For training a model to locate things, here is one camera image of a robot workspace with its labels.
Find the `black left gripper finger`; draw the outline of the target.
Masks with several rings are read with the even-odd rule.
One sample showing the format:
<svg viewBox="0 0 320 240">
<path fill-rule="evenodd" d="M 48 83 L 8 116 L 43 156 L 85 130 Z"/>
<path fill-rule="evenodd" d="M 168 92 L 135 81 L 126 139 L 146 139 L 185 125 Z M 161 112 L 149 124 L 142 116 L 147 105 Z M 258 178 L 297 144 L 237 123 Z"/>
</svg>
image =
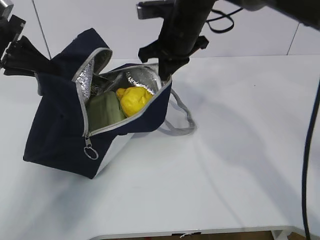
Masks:
<svg viewBox="0 0 320 240">
<path fill-rule="evenodd" d="M 60 73 L 60 68 L 41 52 L 24 35 L 18 40 L 21 47 L 13 52 L 18 66 L 34 71 L 35 73 Z"/>
<path fill-rule="evenodd" d="M 4 73 L 5 76 L 26 76 L 26 77 L 35 77 L 35 72 L 30 69 L 24 68 L 13 68 L 5 67 Z"/>
</svg>

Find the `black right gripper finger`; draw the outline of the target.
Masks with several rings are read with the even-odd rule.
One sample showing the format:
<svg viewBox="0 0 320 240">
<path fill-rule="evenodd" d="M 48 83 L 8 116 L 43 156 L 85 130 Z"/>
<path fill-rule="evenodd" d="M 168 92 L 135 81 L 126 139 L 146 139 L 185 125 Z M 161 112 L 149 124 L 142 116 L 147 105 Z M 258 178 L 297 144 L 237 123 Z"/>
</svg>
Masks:
<svg viewBox="0 0 320 240">
<path fill-rule="evenodd" d="M 187 56 L 158 56 L 158 73 L 162 82 L 168 79 L 181 67 L 188 64 L 190 57 Z"/>
</svg>

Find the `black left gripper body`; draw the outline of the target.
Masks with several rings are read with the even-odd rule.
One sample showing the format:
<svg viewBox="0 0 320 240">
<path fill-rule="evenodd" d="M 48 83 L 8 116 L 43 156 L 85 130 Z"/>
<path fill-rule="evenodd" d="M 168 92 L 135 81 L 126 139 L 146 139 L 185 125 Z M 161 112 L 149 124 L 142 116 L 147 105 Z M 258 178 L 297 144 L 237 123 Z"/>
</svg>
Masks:
<svg viewBox="0 0 320 240">
<path fill-rule="evenodd" d="M 18 38 L 25 27 L 26 21 L 12 15 L 10 20 L 0 17 L 0 68 L 5 70 L 26 70 L 19 66 L 18 55 L 14 51 L 21 47 Z"/>
</svg>

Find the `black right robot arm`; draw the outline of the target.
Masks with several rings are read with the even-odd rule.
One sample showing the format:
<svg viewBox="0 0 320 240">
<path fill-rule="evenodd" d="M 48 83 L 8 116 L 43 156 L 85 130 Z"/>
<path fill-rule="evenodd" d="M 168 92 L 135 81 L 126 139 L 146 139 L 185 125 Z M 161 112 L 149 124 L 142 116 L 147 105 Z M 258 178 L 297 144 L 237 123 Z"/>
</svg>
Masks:
<svg viewBox="0 0 320 240">
<path fill-rule="evenodd" d="M 160 78 L 166 81 L 190 61 L 191 55 L 208 46 L 209 40 L 201 35 L 201 31 L 204 25 L 214 21 L 209 18 L 210 13 L 218 15 L 216 20 L 228 19 L 233 23 L 232 16 L 242 10 L 255 12 L 270 7 L 305 26 L 320 29 L 318 0 L 233 0 L 231 3 L 238 9 L 225 13 L 214 9 L 215 0 L 140 1 L 136 4 L 138 19 L 163 19 L 157 40 L 139 49 L 140 61 L 158 59 Z"/>
</svg>

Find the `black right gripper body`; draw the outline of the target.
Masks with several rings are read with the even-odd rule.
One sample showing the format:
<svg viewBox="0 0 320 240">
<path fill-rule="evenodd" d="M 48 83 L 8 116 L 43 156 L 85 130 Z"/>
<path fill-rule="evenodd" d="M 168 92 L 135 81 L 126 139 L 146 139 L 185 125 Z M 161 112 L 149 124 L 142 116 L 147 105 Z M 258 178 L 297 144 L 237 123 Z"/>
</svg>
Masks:
<svg viewBox="0 0 320 240">
<path fill-rule="evenodd" d="M 188 61 L 189 57 L 198 50 L 206 49 L 209 44 L 205 36 L 198 31 L 166 30 L 162 31 L 158 39 L 138 51 L 142 63 L 150 59 L 157 59 L 158 64 L 172 61 Z"/>
</svg>

